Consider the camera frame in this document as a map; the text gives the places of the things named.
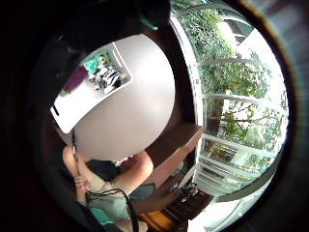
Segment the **green foliage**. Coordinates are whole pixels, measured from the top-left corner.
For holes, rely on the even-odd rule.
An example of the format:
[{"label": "green foliage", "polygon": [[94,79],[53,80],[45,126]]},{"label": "green foliage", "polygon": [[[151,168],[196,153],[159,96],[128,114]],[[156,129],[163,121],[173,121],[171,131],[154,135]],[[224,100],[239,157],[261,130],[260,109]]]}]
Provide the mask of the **green foliage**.
[{"label": "green foliage", "polygon": [[[190,7],[190,3],[185,0],[172,0],[171,6],[175,12],[179,12]],[[183,15],[179,21],[190,38],[198,62],[241,59],[241,55],[234,51],[218,28],[218,23],[222,21],[219,11],[214,9],[195,11]],[[250,60],[254,64],[262,63],[254,51],[251,51]],[[199,69],[199,72],[204,93],[226,94],[228,92],[257,99],[265,97],[269,89],[267,81],[271,78],[270,70],[264,66],[243,61],[205,65]],[[281,100],[281,106],[286,109],[284,94]],[[239,101],[230,102],[227,112],[222,112],[223,100],[207,100],[205,105],[208,113],[207,133],[224,136],[222,138],[257,149],[276,150],[283,122],[283,116],[280,113],[265,109],[262,112],[257,105]],[[224,152],[212,149],[212,145],[209,144],[209,152],[216,157],[224,157]],[[252,155],[243,166],[259,171],[265,170],[269,163],[269,158]]]}]

